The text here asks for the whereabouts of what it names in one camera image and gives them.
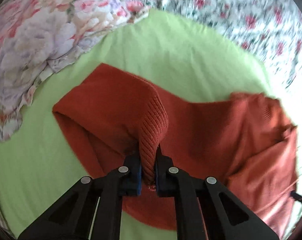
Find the orange knit sweater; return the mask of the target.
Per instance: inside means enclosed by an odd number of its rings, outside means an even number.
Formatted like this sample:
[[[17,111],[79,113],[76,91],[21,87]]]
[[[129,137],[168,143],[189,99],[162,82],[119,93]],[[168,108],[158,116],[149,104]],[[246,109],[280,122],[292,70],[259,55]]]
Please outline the orange knit sweater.
[[[99,65],[54,106],[53,114],[88,174],[105,176],[127,155],[141,156],[144,185],[123,209],[150,226],[174,230],[171,198],[158,198],[156,150],[191,176],[223,183],[279,237],[296,188],[297,127],[280,102],[233,93],[226,101],[193,103],[134,74]]]

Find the light green bed sheet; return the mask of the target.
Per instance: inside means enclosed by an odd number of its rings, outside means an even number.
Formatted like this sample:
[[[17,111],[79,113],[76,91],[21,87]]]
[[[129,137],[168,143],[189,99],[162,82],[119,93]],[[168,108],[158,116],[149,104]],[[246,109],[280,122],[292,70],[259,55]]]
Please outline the light green bed sheet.
[[[19,236],[86,171],[66,142],[52,108],[99,64],[141,76],[190,102],[215,102],[233,92],[264,93],[287,101],[262,62],[215,30],[152,9],[134,25],[109,33],[74,64],[46,79],[13,136],[0,142],[0,206]]]

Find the rose print floral quilt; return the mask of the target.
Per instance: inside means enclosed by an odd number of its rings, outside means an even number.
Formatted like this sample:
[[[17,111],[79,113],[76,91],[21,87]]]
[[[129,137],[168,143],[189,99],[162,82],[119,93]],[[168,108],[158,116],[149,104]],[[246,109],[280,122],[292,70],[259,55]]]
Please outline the rose print floral quilt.
[[[302,12],[293,0],[140,0],[208,25],[289,87],[302,74]]]

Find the pastel floral pillow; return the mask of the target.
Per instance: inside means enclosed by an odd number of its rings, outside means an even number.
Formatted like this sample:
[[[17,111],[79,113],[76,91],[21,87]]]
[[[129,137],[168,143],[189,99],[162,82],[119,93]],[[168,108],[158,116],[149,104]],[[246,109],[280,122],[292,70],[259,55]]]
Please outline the pastel floral pillow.
[[[105,35],[148,16],[143,0],[11,0],[0,7],[0,141],[37,87]]]

